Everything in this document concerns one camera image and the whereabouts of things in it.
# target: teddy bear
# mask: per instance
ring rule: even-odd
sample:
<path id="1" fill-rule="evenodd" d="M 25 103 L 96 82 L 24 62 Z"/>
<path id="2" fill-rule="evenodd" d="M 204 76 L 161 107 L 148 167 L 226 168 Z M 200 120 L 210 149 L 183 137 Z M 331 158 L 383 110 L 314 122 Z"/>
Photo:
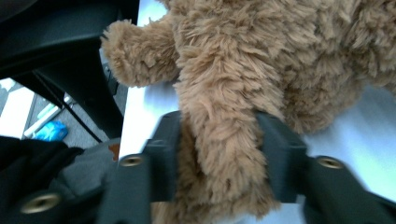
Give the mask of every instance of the teddy bear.
<path id="1" fill-rule="evenodd" d="M 257 111 L 312 133 L 364 85 L 396 94 L 395 0 L 161 2 L 158 21 L 117 21 L 102 38 L 120 83 L 177 80 L 177 192 L 152 205 L 153 223 L 260 218 L 279 207 L 258 150 Z"/>

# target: black fabric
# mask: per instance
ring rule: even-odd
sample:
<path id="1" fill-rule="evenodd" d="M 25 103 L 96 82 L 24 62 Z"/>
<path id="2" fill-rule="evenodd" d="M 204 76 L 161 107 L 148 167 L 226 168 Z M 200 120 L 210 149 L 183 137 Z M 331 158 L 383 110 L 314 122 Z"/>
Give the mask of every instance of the black fabric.
<path id="1" fill-rule="evenodd" d="M 28 21 L 43 18 L 56 10 L 97 2 L 114 3 L 122 11 L 124 19 L 130 19 L 133 23 L 137 22 L 137 10 L 139 8 L 138 0 L 38 0 L 20 14 L 17 14 L 9 20 L 0 22 L 0 38 L 5 32 L 9 32 Z"/>
<path id="2" fill-rule="evenodd" d="M 0 36 L 2 76 L 14 76 L 54 61 L 59 62 L 64 58 L 63 54 L 66 58 L 75 56 L 76 48 L 80 51 L 98 50 L 99 37 L 119 17 L 120 11 L 114 4 L 96 3 L 66 7 L 15 25 Z"/>
<path id="3" fill-rule="evenodd" d="M 82 152 L 63 142 L 0 136 L 0 223 L 17 201 L 47 189 L 50 181 Z"/>
<path id="4" fill-rule="evenodd" d="M 118 164 L 113 161 L 114 154 L 109 150 L 113 145 L 119 146 L 120 138 L 85 149 L 51 181 L 49 189 L 72 200 L 108 184 Z"/>

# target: teddy bear leg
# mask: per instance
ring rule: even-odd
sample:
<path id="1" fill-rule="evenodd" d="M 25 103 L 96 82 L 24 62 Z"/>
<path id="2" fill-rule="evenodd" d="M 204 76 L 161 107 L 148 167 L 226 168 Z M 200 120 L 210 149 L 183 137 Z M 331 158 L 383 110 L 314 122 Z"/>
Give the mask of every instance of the teddy bear leg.
<path id="1" fill-rule="evenodd" d="M 266 215 L 278 207 L 269 185 L 260 185 L 241 193 L 233 200 L 212 203 L 213 191 L 206 187 L 212 181 L 202 172 L 198 163 L 195 138 L 188 114 L 182 115 L 181 140 L 178 156 L 178 179 L 175 199 L 170 203 L 152 205 L 154 224 L 211 224 L 224 218 L 233 219 L 250 213 L 257 217 Z"/>
<path id="2" fill-rule="evenodd" d="M 237 46 L 234 42 L 228 45 Z M 199 197 L 203 202 L 220 203 L 268 184 L 266 160 L 258 150 L 262 133 L 255 112 L 282 117 L 282 93 L 265 77 L 275 77 L 270 74 L 275 70 L 256 66 L 262 61 L 255 54 L 220 60 L 226 53 L 214 52 L 203 52 L 186 62 L 183 59 L 176 88 L 180 110 L 190 116 L 196 160 L 204 176 L 202 189 L 207 193 Z"/>
<path id="3" fill-rule="evenodd" d="M 178 75 L 171 18 L 165 15 L 145 27 L 116 21 L 102 38 L 102 48 L 116 79 L 128 86 L 147 86 Z"/>

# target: brown teddy bear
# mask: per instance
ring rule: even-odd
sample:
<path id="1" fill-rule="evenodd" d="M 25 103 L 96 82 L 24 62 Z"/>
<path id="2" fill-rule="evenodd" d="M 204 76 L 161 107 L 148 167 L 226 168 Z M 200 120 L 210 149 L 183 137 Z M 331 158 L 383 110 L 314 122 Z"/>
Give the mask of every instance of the brown teddy bear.
<path id="1" fill-rule="evenodd" d="M 295 132 L 328 126 L 370 83 L 396 93 L 395 0 L 162 0 L 168 12 L 108 27 L 119 82 L 177 78 L 182 113 L 174 202 L 154 223 L 214 223 L 278 207 L 257 149 L 256 111 Z"/>

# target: white surface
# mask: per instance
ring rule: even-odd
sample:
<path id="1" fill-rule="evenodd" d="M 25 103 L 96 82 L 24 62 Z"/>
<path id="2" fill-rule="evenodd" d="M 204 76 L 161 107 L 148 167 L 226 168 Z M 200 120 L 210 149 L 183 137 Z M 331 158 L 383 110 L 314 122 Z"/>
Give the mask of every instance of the white surface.
<path id="1" fill-rule="evenodd" d="M 9 93 L 0 117 L 0 135 L 22 139 L 34 96 L 24 87 Z"/>
<path id="2" fill-rule="evenodd" d="M 367 190 L 396 202 L 396 104 L 390 92 L 366 88 L 355 106 L 304 141 L 310 156 L 344 161 Z"/>
<path id="3" fill-rule="evenodd" d="M 138 25 L 159 19 L 165 10 L 154 0 L 140 1 Z M 138 153 L 152 135 L 161 115 L 177 110 L 169 83 L 128 91 L 120 156 Z M 304 137 L 310 156 L 327 155 L 343 161 L 368 190 L 396 202 L 396 104 L 386 91 L 368 89 L 323 132 Z M 252 216 L 236 223 L 304 223 L 300 206 L 284 204 L 263 220 Z"/>
<path id="4" fill-rule="evenodd" d="M 0 80 L 0 87 L 5 89 L 6 91 L 11 90 L 13 86 L 15 86 L 15 81 L 11 78 L 5 78 Z"/>
<path id="5" fill-rule="evenodd" d="M 128 90 L 120 143 L 120 158 L 140 153 L 160 117 L 178 109 L 171 83 Z"/>

